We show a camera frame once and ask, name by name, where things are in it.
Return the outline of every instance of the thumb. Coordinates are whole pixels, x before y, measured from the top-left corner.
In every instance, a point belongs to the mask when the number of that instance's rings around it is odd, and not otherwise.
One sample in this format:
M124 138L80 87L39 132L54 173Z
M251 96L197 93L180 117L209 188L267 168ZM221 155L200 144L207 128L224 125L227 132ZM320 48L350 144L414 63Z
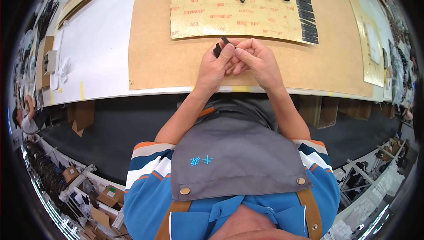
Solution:
M251 55L247 51L245 51L243 49L240 49L240 48L236 48L236 50L234 51L234 55L240 61L242 61L245 64L247 64L249 67L252 67L252 65L254 66L255 62L257 61L257 58L256 57L254 57L253 55Z
M225 65L230 61L230 59L233 57L234 52L234 45L231 43L225 45L224 49L222 49L221 54L219 55L217 61Z

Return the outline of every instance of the gold adhesive sheet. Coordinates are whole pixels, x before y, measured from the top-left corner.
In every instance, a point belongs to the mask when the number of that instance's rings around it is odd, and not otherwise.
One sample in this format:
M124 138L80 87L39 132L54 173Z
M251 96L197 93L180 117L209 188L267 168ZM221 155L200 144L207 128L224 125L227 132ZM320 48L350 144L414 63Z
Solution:
M245 35L302 40L295 0L171 0L172 39Z

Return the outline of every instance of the hand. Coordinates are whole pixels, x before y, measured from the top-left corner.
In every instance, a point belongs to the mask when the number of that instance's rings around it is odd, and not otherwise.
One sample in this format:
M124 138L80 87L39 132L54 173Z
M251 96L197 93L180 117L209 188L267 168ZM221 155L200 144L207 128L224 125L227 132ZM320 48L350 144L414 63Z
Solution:
M284 86L280 68L270 48L257 39L249 39L237 45L235 57L231 60L236 67L235 76L251 69L258 84L265 90Z
M218 91L224 76L231 74L234 70L234 66L230 60L234 57L234 46L238 45L240 41L235 39L228 40L231 44L225 45L221 39L218 41L221 48L223 48L218 58L213 53L215 42L203 55L202 62L200 63L199 76L194 90L200 91L207 97L212 96L212 94Z

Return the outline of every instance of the brown apron strap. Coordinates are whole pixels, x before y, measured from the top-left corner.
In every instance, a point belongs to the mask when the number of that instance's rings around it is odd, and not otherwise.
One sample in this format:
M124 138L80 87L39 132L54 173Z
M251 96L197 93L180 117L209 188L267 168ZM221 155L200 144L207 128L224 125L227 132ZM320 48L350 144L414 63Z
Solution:
M322 236L321 215L311 189L296 192L300 205L306 206L306 226L309 238L319 240Z
M312 240L321 239L322 224L321 215L314 195L310 189L296 192L300 205L306 206L306 226L308 228L309 238ZM173 201L166 212L159 230L156 233L155 240L169 240L169 213L170 212L186 212L190 208L191 201Z
M166 212L159 230L156 233L155 240L169 240L169 213L170 212L186 212L190 208L191 201L172 201Z

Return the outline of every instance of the forearm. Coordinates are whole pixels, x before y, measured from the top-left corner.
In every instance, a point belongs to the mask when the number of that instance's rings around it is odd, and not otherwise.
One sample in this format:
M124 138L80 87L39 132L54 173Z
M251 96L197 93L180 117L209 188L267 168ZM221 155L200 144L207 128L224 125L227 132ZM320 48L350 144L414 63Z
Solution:
M177 144L193 127L210 96L193 90L158 132L155 142Z
M310 139L308 126L297 112L285 87L281 86L266 92L277 118L280 134L289 139Z

